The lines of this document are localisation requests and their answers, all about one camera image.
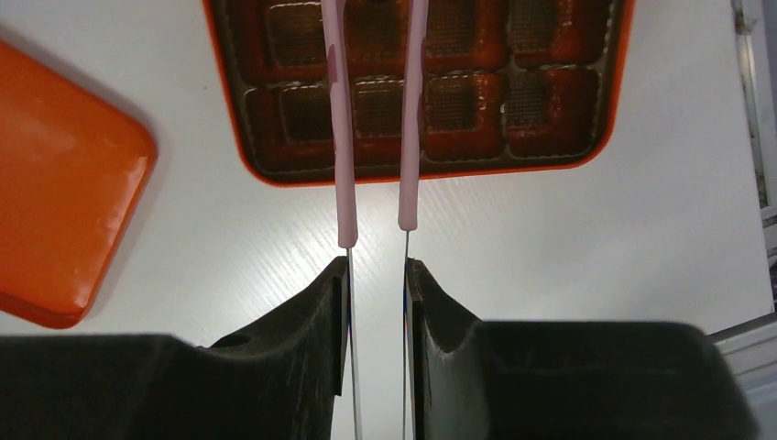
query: white table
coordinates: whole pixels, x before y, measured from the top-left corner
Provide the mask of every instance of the white table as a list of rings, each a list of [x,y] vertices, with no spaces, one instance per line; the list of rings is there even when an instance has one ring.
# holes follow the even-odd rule
[[[771,312],[732,23],[728,0],[639,0],[604,152],[575,170],[424,181],[410,255],[482,318],[679,320],[713,332]],[[332,188],[272,188],[238,158],[199,2],[0,0],[0,38],[138,118],[159,146],[96,304],[68,332],[208,345],[343,253]],[[398,191],[357,192],[371,440],[396,440],[401,420]],[[0,314],[0,333],[49,332]],[[332,438],[353,433],[344,392]]]

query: hole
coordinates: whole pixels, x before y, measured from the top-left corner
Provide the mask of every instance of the hole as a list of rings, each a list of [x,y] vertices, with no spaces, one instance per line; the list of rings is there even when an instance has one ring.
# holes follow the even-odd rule
[[[354,62],[404,62],[401,36],[407,33],[407,26],[403,26],[407,19],[407,12],[397,2],[345,2],[345,53],[349,69]]]
[[[240,347],[251,342],[251,338],[246,335],[226,335],[216,341],[211,348]]]
[[[429,81],[426,104],[429,131],[455,132],[477,128],[479,99],[473,77],[444,76]]]
[[[280,93],[280,113],[291,143],[332,139],[332,110],[326,87],[293,86]]]
[[[509,41],[514,53],[549,50],[558,19],[557,2],[550,0],[513,0]]]
[[[430,57],[471,55],[477,39],[477,2],[472,0],[432,0],[426,34]]]
[[[510,88],[507,104],[508,128],[529,127],[547,122],[548,84],[543,73],[524,73]]]
[[[354,122],[361,138],[398,138],[402,134],[402,82],[358,82]]]
[[[326,64],[321,7],[313,3],[274,5],[268,11],[269,46],[279,67]]]

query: metal wire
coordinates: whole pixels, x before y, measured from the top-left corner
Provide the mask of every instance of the metal wire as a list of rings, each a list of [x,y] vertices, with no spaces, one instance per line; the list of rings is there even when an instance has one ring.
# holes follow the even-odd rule
[[[354,393],[354,435],[356,440],[362,440],[362,404],[359,395],[359,362],[356,354],[356,299],[354,297],[354,255],[352,249],[346,249],[348,256],[348,289],[351,299],[351,324],[348,334],[351,336],[351,382]]]
[[[408,249],[410,247],[410,231],[405,234],[405,261],[402,265],[405,270],[402,272],[402,440],[405,440],[407,433],[408,418],[408,304],[407,304],[407,266]]]

